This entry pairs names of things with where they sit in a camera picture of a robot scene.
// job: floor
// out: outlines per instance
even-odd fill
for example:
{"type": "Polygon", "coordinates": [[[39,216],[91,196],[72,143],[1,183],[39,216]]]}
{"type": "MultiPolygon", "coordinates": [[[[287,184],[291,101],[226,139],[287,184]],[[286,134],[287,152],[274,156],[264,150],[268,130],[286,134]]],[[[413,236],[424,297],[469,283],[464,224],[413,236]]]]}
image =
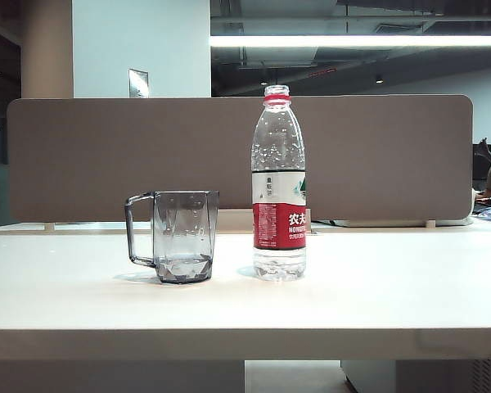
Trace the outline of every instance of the floor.
{"type": "Polygon", "coordinates": [[[245,393],[352,393],[339,360],[246,360],[245,393]]]}

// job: plastic water bottle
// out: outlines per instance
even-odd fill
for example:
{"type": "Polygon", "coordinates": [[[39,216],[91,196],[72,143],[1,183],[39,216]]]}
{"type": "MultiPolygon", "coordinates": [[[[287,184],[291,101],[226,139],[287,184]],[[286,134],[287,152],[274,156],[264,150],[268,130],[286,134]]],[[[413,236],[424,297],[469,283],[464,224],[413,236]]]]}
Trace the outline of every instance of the plastic water bottle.
{"type": "Polygon", "coordinates": [[[265,280],[288,281],[305,270],[305,152],[289,88],[265,88],[251,148],[255,248],[265,280]]]}

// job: red label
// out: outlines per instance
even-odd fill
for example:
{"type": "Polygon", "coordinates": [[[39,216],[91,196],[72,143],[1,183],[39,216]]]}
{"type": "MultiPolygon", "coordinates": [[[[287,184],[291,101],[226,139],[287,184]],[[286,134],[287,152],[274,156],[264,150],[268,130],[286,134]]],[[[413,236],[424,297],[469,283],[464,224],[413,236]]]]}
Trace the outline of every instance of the red label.
{"type": "Polygon", "coordinates": [[[255,203],[255,247],[290,250],[305,247],[305,206],[255,203]]]}

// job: ceiling light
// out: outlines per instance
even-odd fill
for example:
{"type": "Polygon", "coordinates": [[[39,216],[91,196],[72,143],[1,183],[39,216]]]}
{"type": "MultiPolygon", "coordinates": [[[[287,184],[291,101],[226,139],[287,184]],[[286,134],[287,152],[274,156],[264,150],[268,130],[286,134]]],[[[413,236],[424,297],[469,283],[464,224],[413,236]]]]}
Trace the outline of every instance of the ceiling light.
{"type": "Polygon", "coordinates": [[[213,35],[211,47],[491,47],[491,35],[213,35]]]}

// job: beige partition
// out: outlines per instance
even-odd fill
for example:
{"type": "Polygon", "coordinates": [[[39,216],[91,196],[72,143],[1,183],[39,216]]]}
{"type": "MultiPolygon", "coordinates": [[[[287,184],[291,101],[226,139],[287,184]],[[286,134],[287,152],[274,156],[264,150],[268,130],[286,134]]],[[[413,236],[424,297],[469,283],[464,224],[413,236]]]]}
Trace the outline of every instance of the beige partition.
{"type": "MultiPolygon", "coordinates": [[[[463,96],[294,97],[313,219],[460,219],[471,207],[463,96]]],[[[258,97],[17,100],[8,110],[20,221],[120,221],[148,190],[216,189],[250,207],[258,97]]]]}

